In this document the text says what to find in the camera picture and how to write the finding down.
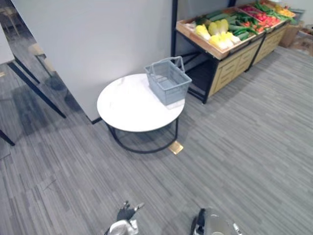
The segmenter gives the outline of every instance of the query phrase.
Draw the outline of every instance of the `chair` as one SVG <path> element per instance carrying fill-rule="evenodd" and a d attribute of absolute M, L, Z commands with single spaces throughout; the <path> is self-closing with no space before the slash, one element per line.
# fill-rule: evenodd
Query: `chair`
<path fill-rule="evenodd" d="M 16 34 L 17 34 L 19 37 L 21 37 L 20 34 L 19 34 L 18 29 L 16 28 L 16 25 L 15 25 L 15 23 L 14 23 L 14 20 L 13 20 L 13 18 L 16 17 L 16 18 L 20 21 L 20 19 L 19 19 L 19 17 L 18 17 L 18 12 L 17 12 L 17 10 L 16 10 L 14 7 L 5 7 L 5 8 L 2 8 L 2 9 L 1 9 L 0 13 L 3 14 L 4 16 L 6 16 L 7 18 L 9 18 L 9 20 L 10 20 L 12 26 L 14 27 L 14 30 L 15 30 Z"/>

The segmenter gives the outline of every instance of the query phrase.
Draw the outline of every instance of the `black metal frame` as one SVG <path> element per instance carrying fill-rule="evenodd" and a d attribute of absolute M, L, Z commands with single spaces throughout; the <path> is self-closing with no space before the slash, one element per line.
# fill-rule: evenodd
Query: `black metal frame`
<path fill-rule="evenodd" d="M 117 134 L 116 134 L 116 130 L 117 130 L 117 129 L 116 129 L 115 127 L 110 126 L 110 125 L 107 124 L 106 122 L 105 122 L 105 123 L 106 123 L 106 125 L 107 125 L 109 131 L 111 132 L 111 134 L 112 134 L 114 140 L 115 140 L 115 141 L 118 143 L 118 145 L 120 145 L 122 148 L 124 148 L 124 149 L 126 149 L 126 150 L 128 150 L 128 151 L 130 151 L 130 152 L 134 152 L 134 153 L 148 154 L 148 153 L 156 153 L 156 152 L 159 152 L 159 151 L 161 151 L 161 150 L 163 150 L 163 149 L 169 147 L 175 140 L 177 140 L 177 137 L 178 137 L 178 126 L 179 126 L 179 118 L 176 118 L 174 121 L 176 121 L 176 124 L 175 124 L 175 135 L 174 135 L 173 140 L 171 140 L 171 142 L 167 143 L 165 146 L 162 146 L 162 147 L 160 147 L 160 148 L 153 149 L 153 150 L 146 150 L 146 151 L 143 151 L 143 150 L 136 150 L 136 149 L 132 149 L 132 148 L 129 148 L 129 147 L 125 146 L 125 145 L 121 142 L 121 140 L 117 137 Z"/>
<path fill-rule="evenodd" d="M 11 146 L 15 145 L 15 143 L 11 141 L 11 139 L 1 130 L 0 130 L 0 137 L 4 139 L 6 142 L 8 142 Z"/>
<path fill-rule="evenodd" d="M 245 70 L 245 72 L 249 71 L 249 69 L 253 66 L 254 60 L 255 60 L 256 56 L 259 54 L 259 51 L 261 49 L 261 46 L 263 45 L 263 42 L 264 42 L 265 38 L 266 38 L 266 33 L 264 33 L 264 35 L 262 37 L 262 40 L 261 40 L 261 43 L 260 43 L 259 47 L 256 49 L 256 52 L 254 53 L 252 61 L 251 61 L 250 65 L 249 65 L 249 67 Z"/>
<path fill-rule="evenodd" d="M 28 68 L 14 55 L 16 63 L 23 68 L 23 70 L 29 74 L 35 81 L 38 81 L 38 79 L 28 70 Z M 36 87 L 29 78 L 19 69 L 19 67 L 16 66 L 14 61 L 7 63 L 7 65 L 13 70 L 16 75 L 23 80 L 27 86 L 30 87 L 51 109 L 53 109 L 55 112 L 57 112 L 61 117 L 66 118 L 66 116 L 61 112 L 61 110 L 54 104 L 52 101 L 44 94 L 42 93 L 38 87 Z"/>
<path fill-rule="evenodd" d="M 48 75 L 50 77 L 53 77 L 52 74 L 48 71 L 48 69 L 46 68 L 45 64 L 42 62 L 42 60 L 40 59 L 40 57 L 44 57 L 45 58 L 45 54 L 42 55 L 35 55 L 36 59 L 38 60 L 38 62 L 41 64 L 41 66 L 44 68 L 44 70 L 48 73 Z"/>
<path fill-rule="evenodd" d="M 230 6 L 234 6 L 236 4 L 236 0 L 229 0 L 228 3 L 228 7 Z M 172 35 L 172 39 L 171 39 L 171 56 L 176 56 L 176 40 L 177 40 L 177 31 L 176 31 L 176 22 L 177 22 L 177 12 L 178 12 L 178 0 L 173 0 L 172 1 L 172 29 L 171 29 L 171 35 Z M 210 53 L 208 53 L 207 51 L 205 51 L 204 49 L 202 49 L 201 47 L 199 47 L 197 44 L 195 44 L 193 41 L 191 41 L 189 38 L 187 38 L 185 35 L 179 33 L 181 36 L 183 36 L 183 38 L 185 40 L 187 40 L 190 44 L 192 44 L 193 46 L 195 46 L 195 48 L 197 50 L 199 50 L 198 52 L 191 52 L 188 54 L 184 54 L 181 55 L 182 57 L 186 57 L 186 56 L 190 56 L 195 54 L 195 56 L 191 57 L 190 59 L 188 59 L 184 64 L 188 64 L 190 63 L 192 60 L 194 60 L 198 55 L 200 54 L 204 54 L 207 57 L 207 61 L 212 61 L 214 63 L 214 71 L 211 74 L 211 76 L 208 77 L 207 81 L 206 81 L 206 85 L 204 88 L 200 88 L 202 91 L 204 91 L 204 94 L 201 94 L 200 92 L 196 91 L 193 88 L 189 88 L 188 89 L 188 93 L 191 94 L 192 96 L 196 97 L 197 99 L 201 100 L 203 104 L 205 104 L 207 102 L 207 98 L 213 83 L 213 78 L 215 76 L 217 67 L 219 65 L 220 60 L 215 58 L 214 56 L 212 56 Z M 197 67 L 203 65 L 203 63 L 200 63 L 199 65 L 196 65 L 190 69 L 188 69 L 186 71 L 186 73 L 188 74 L 188 72 L 190 72 L 191 70 L 196 69 Z"/>

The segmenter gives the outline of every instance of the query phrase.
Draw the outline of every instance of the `shopping basket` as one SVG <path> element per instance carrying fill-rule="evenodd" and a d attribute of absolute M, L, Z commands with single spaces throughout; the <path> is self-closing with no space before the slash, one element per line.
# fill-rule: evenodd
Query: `shopping basket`
<path fill-rule="evenodd" d="M 192 80 L 185 74 L 181 56 L 155 62 L 145 67 L 145 71 L 150 89 L 164 105 L 185 99 Z"/>

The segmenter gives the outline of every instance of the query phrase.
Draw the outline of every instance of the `basket handle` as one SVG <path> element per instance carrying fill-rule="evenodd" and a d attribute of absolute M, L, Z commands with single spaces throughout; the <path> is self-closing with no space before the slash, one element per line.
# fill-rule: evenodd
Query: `basket handle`
<path fill-rule="evenodd" d="M 155 68 L 154 68 L 154 65 L 157 64 L 157 63 L 160 63 L 160 62 L 164 62 L 164 61 L 172 61 L 174 60 L 174 64 L 178 67 L 179 66 L 179 61 L 180 61 L 180 65 L 181 65 L 181 71 L 185 72 L 185 67 L 184 67 L 184 62 L 182 60 L 182 57 L 181 56 L 176 56 L 176 57 L 168 57 L 168 58 L 165 58 L 165 59 L 162 59 L 162 60 L 159 60 L 157 62 L 154 62 L 153 64 L 151 64 L 151 69 L 152 69 L 152 73 L 155 75 L 156 72 L 155 72 Z"/>

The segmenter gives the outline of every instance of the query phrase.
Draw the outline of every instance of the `gray carpet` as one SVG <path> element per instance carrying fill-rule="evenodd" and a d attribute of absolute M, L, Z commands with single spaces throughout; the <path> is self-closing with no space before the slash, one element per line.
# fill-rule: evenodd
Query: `gray carpet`
<path fill-rule="evenodd" d="M 0 160 L 1 235 L 100 235 L 126 199 L 146 203 L 136 216 L 141 235 L 187 235 L 208 206 L 245 235 L 312 234 L 312 57 L 279 47 L 206 105 L 187 95 L 184 150 L 138 155 L 103 122 L 91 125 L 65 89 L 48 86 L 25 36 L 12 49 L 67 119 L 0 66 L 0 129 L 16 142 L 0 140 L 0 156 L 9 153 Z M 154 147 L 171 128 L 123 139 Z"/>

